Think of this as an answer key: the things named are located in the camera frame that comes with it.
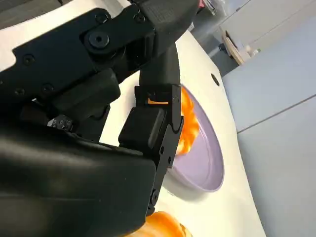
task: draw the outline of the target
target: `purple plate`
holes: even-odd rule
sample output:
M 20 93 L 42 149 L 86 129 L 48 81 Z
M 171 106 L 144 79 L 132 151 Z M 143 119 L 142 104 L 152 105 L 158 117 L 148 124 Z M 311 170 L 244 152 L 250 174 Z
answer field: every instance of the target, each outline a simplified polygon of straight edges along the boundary
M 175 157 L 169 172 L 186 186 L 214 192 L 221 187 L 224 180 L 222 151 L 204 110 L 189 90 L 187 92 L 194 103 L 199 134 L 189 153 Z

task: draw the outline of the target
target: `bolt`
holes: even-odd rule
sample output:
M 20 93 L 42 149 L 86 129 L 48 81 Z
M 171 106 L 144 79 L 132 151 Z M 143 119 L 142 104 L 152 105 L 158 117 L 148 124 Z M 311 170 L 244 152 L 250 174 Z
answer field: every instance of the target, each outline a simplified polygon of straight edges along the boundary
M 152 197 L 150 198 L 152 205 L 155 205 L 157 203 L 158 195 L 159 195 L 159 192 L 156 189 L 154 189 L 152 193 Z
M 17 96 L 24 95 L 24 93 L 25 93 L 25 91 L 22 88 L 16 88 L 15 91 L 14 91 L 14 94 L 17 95 Z
M 44 94 L 50 94 L 54 91 L 54 87 L 51 84 L 44 84 L 41 90 Z
M 105 48 L 109 42 L 109 36 L 105 32 L 93 32 L 89 37 L 90 44 L 97 49 Z
M 95 20 L 100 23 L 103 24 L 108 20 L 108 17 L 105 13 L 99 13 L 95 16 Z
M 134 16 L 134 20 L 135 20 L 137 23 L 144 23 L 144 22 L 146 21 L 146 18 L 144 17 L 143 14 L 137 13 L 137 14 Z
M 29 66 L 35 62 L 35 58 L 31 54 L 26 54 L 23 56 L 23 64 L 25 66 Z

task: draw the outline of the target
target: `white tabletop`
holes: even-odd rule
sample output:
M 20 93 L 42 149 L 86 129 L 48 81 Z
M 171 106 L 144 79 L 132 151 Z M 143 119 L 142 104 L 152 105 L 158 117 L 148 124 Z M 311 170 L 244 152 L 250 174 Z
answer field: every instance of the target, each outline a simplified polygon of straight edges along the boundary
M 181 83 L 196 97 L 217 134 L 225 166 L 224 183 L 214 193 L 188 189 L 166 175 L 156 210 L 172 214 L 195 237 L 264 237 L 241 160 L 233 115 L 220 73 L 193 36 L 187 32 L 178 41 Z M 214 74 L 218 87 L 211 74 Z M 118 136 L 135 104 L 134 86 L 139 74 L 121 85 L 121 97 L 111 104 L 101 142 L 118 145 Z

